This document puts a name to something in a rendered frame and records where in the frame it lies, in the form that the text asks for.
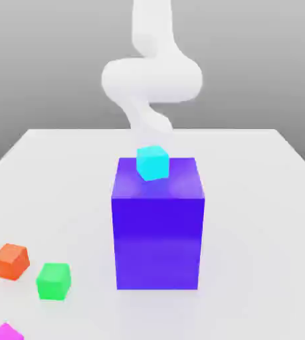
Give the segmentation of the small cyan cube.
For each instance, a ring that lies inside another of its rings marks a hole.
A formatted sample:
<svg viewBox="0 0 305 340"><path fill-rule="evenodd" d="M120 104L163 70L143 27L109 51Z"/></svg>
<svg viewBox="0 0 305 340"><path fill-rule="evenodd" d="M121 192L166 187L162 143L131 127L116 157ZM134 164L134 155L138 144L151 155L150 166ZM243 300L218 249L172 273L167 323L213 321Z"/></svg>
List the small cyan cube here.
<svg viewBox="0 0 305 340"><path fill-rule="evenodd" d="M159 145L142 147L137 150L136 169L144 181L169 177L169 155Z"/></svg>

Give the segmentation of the small orange cube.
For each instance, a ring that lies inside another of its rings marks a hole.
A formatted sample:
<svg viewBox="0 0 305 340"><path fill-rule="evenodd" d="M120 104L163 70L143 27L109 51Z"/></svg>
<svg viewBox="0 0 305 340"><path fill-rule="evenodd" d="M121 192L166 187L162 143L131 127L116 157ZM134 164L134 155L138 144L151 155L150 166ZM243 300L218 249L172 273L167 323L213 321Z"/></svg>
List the small orange cube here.
<svg viewBox="0 0 305 340"><path fill-rule="evenodd" d="M25 246L6 243L0 248L0 278L18 280L30 266Z"/></svg>

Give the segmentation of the small magenta cube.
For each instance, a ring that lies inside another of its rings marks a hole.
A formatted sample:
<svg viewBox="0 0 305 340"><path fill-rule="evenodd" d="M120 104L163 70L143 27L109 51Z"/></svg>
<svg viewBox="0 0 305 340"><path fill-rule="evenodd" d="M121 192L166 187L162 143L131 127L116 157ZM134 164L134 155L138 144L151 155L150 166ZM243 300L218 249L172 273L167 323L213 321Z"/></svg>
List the small magenta cube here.
<svg viewBox="0 0 305 340"><path fill-rule="evenodd" d="M0 325L0 340L24 340L24 336L8 323Z"/></svg>

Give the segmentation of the small green cube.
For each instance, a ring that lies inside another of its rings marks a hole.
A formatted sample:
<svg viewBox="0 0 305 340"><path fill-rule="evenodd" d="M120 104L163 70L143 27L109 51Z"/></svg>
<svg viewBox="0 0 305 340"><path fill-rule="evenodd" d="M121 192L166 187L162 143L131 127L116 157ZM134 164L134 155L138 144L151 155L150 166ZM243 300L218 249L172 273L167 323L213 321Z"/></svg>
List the small green cube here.
<svg viewBox="0 0 305 340"><path fill-rule="evenodd" d="M71 287L70 266L67 263L44 263L36 278L40 299L62 301Z"/></svg>

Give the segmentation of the large purple box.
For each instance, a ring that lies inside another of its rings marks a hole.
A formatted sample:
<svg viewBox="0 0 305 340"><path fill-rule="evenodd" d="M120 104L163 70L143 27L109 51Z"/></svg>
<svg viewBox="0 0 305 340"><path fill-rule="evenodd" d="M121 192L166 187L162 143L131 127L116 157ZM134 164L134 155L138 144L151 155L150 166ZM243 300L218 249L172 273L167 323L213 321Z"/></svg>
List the large purple box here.
<svg viewBox="0 0 305 340"><path fill-rule="evenodd" d="M144 181L121 157L112 191L119 290L195 290L205 194L193 158L172 158L169 177Z"/></svg>

